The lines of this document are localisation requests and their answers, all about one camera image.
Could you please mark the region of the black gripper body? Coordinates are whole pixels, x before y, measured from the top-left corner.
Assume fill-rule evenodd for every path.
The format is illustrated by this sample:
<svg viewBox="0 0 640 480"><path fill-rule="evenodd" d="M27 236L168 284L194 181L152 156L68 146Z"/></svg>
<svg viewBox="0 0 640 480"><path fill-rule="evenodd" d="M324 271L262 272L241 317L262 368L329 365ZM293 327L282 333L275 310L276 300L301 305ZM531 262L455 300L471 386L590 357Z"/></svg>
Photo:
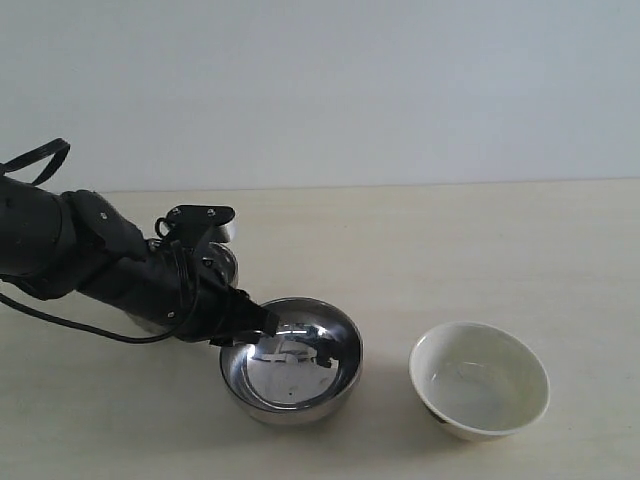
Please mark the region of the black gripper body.
<svg viewBox="0 0 640 480"><path fill-rule="evenodd" d="M203 257L198 265L189 266L186 295L180 293L175 257L167 250L152 253L144 262L123 258L88 280L80 293L127 314L170 326L175 337L184 342L209 341L218 333L239 331L234 325L236 287L207 268Z"/></svg>

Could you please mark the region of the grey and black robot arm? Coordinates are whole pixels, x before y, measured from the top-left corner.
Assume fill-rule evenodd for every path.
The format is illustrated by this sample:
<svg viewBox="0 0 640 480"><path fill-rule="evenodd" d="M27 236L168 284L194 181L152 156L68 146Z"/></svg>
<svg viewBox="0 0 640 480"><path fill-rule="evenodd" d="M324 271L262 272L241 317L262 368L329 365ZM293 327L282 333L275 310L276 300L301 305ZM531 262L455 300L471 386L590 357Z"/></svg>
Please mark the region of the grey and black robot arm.
<svg viewBox="0 0 640 480"><path fill-rule="evenodd" d="M178 205L145 238L103 196L1 181L1 279L38 300L78 292L155 327L156 340L256 343L278 318L225 277L229 206Z"/></svg>

